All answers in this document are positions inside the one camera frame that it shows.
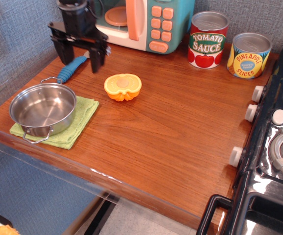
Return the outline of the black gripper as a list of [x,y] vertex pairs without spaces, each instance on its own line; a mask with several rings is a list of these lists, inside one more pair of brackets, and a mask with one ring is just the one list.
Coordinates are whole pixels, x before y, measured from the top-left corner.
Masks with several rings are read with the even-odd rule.
[[90,7],[60,7],[63,20],[50,22],[51,40],[64,65],[74,59],[73,47],[89,50],[92,72],[104,65],[108,36],[96,27],[96,16]]

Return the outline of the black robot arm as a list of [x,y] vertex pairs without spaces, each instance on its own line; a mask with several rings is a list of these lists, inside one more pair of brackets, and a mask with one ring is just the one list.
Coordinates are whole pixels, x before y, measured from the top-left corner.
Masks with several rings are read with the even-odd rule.
[[108,36],[96,27],[97,16],[92,0],[58,0],[61,22],[50,22],[51,40],[63,64],[74,60],[74,47],[89,51],[92,72],[104,65],[105,56],[110,53]]

